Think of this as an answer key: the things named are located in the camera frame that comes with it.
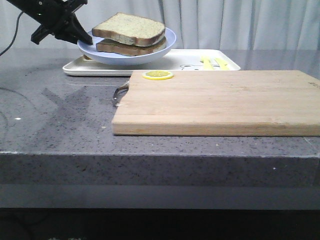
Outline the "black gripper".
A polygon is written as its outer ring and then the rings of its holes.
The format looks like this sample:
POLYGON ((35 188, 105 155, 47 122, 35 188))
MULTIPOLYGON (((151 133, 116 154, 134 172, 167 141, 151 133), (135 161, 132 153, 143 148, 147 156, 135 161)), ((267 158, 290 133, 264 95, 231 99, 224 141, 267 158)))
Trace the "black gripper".
POLYGON ((93 44, 92 37, 84 30, 75 12, 88 3, 87 0, 10 0, 12 5, 40 23, 31 35, 31 41, 39 44, 48 35, 77 44, 78 41, 93 44))

